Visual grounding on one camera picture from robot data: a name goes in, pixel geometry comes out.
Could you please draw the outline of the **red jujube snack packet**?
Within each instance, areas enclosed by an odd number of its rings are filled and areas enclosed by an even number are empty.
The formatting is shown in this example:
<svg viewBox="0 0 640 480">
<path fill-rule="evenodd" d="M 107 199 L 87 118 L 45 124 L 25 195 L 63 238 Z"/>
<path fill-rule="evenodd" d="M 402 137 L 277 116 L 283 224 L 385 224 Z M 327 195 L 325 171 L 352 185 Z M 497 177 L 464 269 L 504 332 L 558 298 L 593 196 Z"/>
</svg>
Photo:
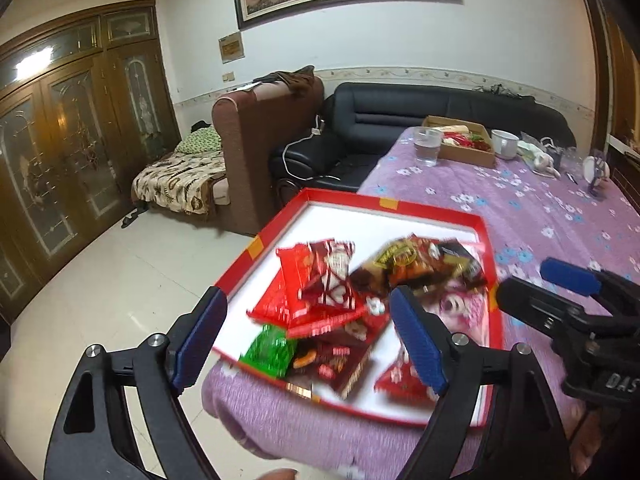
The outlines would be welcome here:
<svg viewBox="0 0 640 480">
<path fill-rule="evenodd" d="M 401 401 L 435 404 L 439 399 L 431 386 L 421 382 L 405 348 L 400 349 L 395 361 L 378 376 L 374 390 Z"/>
</svg>

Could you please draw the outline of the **pink cartoon snack bag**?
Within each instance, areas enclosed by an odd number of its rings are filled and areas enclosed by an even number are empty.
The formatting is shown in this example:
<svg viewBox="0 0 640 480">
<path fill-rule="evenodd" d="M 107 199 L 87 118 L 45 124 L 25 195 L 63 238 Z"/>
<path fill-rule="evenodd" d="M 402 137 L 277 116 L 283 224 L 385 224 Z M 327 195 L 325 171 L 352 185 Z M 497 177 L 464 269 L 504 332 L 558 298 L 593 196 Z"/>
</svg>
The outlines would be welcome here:
<svg viewBox="0 0 640 480">
<path fill-rule="evenodd" d="M 422 290 L 418 296 L 427 313 L 436 314 L 450 333 L 462 333 L 482 342 L 485 333 L 486 288 Z"/>
</svg>

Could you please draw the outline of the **dark purple snack packet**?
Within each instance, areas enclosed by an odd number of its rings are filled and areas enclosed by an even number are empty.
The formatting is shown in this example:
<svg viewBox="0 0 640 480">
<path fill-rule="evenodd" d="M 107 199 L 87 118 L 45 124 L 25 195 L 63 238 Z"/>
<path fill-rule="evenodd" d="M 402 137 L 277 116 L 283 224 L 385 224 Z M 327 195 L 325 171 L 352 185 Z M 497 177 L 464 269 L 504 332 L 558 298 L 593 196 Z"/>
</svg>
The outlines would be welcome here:
<svg viewBox="0 0 640 480">
<path fill-rule="evenodd" d="M 451 273 L 465 289 L 470 290 L 487 284 L 485 271 L 480 260 L 475 258 L 457 240 L 439 240 L 436 243 L 442 262 L 454 267 Z"/>
</svg>

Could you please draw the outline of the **green snack packet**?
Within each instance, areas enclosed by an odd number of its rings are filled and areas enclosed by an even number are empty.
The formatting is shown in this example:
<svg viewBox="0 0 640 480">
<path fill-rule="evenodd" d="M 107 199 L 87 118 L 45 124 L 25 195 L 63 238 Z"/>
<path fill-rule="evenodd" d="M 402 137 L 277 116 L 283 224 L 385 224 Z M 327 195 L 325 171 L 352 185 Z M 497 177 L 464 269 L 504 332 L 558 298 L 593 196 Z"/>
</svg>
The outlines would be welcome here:
<svg viewBox="0 0 640 480">
<path fill-rule="evenodd" d="M 297 340 L 288 339 L 278 326 L 264 325 L 242 356 L 240 362 L 273 378 L 282 378 L 295 356 Z"/>
</svg>

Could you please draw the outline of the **brown black sesame snack bag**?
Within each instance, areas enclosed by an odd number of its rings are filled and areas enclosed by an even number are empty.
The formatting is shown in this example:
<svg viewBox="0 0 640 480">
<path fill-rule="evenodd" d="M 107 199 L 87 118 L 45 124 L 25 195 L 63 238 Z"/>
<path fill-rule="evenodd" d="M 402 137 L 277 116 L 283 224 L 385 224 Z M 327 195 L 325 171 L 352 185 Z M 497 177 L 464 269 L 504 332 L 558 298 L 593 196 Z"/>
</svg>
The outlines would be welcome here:
<svg viewBox="0 0 640 480">
<path fill-rule="evenodd" d="M 444 270 L 436 240 L 411 234 L 386 243 L 349 274 L 358 292 L 387 295 L 395 286 L 425 284 Z"/>
</svg>

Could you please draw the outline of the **dark red small snack packet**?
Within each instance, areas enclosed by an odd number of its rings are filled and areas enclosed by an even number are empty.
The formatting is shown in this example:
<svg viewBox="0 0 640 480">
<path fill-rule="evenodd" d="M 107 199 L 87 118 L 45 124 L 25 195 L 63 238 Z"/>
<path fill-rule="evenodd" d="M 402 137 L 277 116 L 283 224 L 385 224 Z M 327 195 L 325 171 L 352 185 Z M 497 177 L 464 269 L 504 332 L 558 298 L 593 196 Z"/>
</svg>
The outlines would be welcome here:
<svg viewBox="0 0 640 480">
<path fill-rule="evenodd" d="M 379 330 L 366 334 L 338 330 L 297 339 L 285 379 L 301 387 L 326 385 L 346 400 L 358 384 L 380 335 Z"/>
</svg>

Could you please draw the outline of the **large plain red snack bag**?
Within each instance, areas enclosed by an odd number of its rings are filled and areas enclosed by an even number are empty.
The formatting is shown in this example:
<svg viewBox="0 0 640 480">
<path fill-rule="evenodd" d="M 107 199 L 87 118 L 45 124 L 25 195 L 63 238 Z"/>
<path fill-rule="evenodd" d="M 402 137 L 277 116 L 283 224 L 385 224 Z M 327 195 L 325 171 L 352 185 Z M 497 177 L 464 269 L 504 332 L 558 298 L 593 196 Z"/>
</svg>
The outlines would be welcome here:
<svg viewBox="0 0 640 480">
<path fill-rule="evenodd" d="M 280 269 L 256 306 L 247 312 L 252 320 L 286 330 L 292 322 L 307 314 L 314 306 L 298 298 L 299 289 L 309 280 L 310 244 L 302 243 L 277 250 Z M 355 289 L 352 290 L 356 302 L 359 299 L 363 300 Z"/>
</svg>

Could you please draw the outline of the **red white flower snack packet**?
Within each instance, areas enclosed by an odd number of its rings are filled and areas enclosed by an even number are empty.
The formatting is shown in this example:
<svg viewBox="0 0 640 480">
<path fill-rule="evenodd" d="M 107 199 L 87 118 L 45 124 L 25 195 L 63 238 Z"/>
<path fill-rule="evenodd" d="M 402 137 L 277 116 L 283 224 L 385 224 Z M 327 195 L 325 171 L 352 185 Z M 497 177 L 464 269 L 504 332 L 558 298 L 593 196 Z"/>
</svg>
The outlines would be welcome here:
<svg viewBox="0 0 640 480">
<path fill-rule="evenodd" d="M 356 298 L 349 283 L 349 263 L 355 244 L 344 240 L 322 240 L 311 243 L 309 250 L 309 280 L 299 289 L 298 298 L 308 304 L 354 310 Z"/>
</svg>

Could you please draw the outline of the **cardboard box of snacks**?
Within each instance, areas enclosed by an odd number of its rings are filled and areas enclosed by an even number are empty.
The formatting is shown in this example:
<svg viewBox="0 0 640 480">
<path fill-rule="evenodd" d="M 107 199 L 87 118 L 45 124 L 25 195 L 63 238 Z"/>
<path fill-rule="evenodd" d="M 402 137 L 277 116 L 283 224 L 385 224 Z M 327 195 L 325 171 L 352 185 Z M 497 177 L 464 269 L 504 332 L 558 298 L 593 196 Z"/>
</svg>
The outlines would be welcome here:
<svg viewBox="0 0 640 480">
<path fill-rule="evenodd" d="M 485 168 L 494 168 L 496 155 L 484 126 L 462 119 L 427 116 L 422 126 L 442 134 L 439 157 Z"/>
</svg>

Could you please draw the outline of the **purple floral tablecloth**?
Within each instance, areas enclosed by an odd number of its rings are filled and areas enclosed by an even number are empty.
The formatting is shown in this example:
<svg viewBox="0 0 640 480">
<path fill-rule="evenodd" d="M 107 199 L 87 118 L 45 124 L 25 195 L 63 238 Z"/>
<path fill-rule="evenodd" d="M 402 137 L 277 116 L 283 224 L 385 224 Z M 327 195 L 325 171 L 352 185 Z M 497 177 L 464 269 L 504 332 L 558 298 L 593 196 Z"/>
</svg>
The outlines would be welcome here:
<svg viewBox="0 0 640 480">
<path fill-rule="evenodd" d="M 204 411 L 250 452 L 346 479 L 393 479 L 425 429 L 459 417 L 454 459 L 470 466 L 494 385 L 462 386 L 462 352 L 535 367 L 564 424 L 549 338 L 506 313 L 506 292 L 570 300 L 591 314 L 600 272 L 637 281 L 639 216 L 612 182 L 416 157 L 401 133 L 355 195 L 306 190 L 226 276 L 228 316 Z"/>
</svg>

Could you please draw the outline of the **white crumpled cloth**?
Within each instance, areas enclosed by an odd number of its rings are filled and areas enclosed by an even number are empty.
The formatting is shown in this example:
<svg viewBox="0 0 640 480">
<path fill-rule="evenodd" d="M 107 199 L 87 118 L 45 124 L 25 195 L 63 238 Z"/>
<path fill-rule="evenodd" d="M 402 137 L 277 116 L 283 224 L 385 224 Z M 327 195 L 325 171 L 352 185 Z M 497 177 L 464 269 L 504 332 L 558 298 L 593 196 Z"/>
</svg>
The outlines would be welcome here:
<svg viewBox="0 0 640 480">
<path fill-rule="evenodd" d="M 531 172 L 539 177 L 559 179 L 561 174 L 553 163 L 553 158 L 548 154 L 542 145 L 529 136 L 526 132 L 521 133 L 518 140 L 518 154 Z"/>
</svg>

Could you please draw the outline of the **white ceramic mug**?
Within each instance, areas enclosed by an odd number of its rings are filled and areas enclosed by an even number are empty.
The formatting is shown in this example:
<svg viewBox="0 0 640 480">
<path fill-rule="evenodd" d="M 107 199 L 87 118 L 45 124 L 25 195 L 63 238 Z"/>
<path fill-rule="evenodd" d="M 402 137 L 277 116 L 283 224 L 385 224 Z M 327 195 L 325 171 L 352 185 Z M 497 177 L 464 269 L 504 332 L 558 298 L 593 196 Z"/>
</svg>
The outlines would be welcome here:
<svg viewBox="0 0 640 480">
<path fill-rule="evenodd" d="M 518 156 L 518 142 L 520 142 L 518 136 L 499 129 L 492 129 L 490 136 L 497 157 L 511 160 Z"/>
</svg>

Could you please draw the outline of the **patterned blanket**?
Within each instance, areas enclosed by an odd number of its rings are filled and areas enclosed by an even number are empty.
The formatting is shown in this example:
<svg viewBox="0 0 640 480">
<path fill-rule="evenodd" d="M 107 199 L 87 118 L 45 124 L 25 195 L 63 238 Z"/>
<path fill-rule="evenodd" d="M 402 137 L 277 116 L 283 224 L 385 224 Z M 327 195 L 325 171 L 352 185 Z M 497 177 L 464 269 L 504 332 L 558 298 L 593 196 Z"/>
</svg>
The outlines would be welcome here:
<svg viewBox="0 0 640 480">
<path fill-rule="evenodd" d="M 214 214 L 216 206 L 231 203 L 224 155 L 173 152 L 134 177 L 131 199 L 178 214 Z"/>
</svg>

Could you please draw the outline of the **black leather sofa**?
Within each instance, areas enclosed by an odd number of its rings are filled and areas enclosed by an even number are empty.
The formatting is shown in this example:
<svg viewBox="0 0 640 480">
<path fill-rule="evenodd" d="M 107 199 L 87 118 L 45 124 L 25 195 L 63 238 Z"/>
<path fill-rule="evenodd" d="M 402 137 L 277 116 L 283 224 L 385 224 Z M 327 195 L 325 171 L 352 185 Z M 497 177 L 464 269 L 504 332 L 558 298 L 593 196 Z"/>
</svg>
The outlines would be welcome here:
<svg viewBox="0 0 640 480">
<path fill-rule="evenodd" d="M 531 96 L 414 84 L 345 82 L 323 103 L 323 129 L 273 150 L 269 170 L 277 198 L 288 202 L 302 188 L 357 192 L 406 129 L 427 116 L 476 122 L 486 130 L 536 140 L 548 136 L 561 148 L 576 138 L 563 115 Z"/>
</svg>

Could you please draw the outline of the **green pillow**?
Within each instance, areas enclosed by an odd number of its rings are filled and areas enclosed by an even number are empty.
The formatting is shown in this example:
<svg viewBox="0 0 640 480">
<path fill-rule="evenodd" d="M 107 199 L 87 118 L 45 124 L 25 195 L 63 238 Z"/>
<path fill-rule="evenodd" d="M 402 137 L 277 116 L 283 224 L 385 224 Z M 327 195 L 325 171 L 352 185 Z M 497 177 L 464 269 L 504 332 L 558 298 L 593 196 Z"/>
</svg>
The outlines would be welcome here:
<svg viewBox="0 0 640 480">
<path fill-rule="evenodd" d="M 176 153 L 197 155 L 221 151 L 221 137 L 212 127 L 199 128 L 190 132 L 175 148 Z"/>
</svg>

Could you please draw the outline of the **wooden glass cabinet doors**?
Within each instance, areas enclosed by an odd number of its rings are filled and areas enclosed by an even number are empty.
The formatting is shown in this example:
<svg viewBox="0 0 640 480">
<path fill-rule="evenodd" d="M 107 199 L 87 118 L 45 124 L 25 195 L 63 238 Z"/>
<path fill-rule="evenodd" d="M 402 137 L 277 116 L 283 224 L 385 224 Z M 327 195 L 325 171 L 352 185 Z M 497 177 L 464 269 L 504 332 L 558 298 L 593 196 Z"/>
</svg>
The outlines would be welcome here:
<svg viewBox="0 0 640 480">
<path fill-rule="evenodd" d="M 153 0 L 95 6 L 1 47 L 1 315 L 131 210 L 180 138 Z"/>
</svg>

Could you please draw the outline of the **small wall plaque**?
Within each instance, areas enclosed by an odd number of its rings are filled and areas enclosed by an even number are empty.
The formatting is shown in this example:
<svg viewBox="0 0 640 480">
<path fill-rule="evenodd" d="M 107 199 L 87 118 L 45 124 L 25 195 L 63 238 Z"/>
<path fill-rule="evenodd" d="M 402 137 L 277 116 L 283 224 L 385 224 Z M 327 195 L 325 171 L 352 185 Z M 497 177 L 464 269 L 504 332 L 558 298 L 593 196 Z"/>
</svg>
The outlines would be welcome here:
<svg viewBox="0 0 640 480">
<path fill-rule="evenodd" d="M 234 32 L 218 39 L 218 46 L 222 64 L 228 64 L 244 58 L 243 39 L 240 32 Z"/>
</svg>

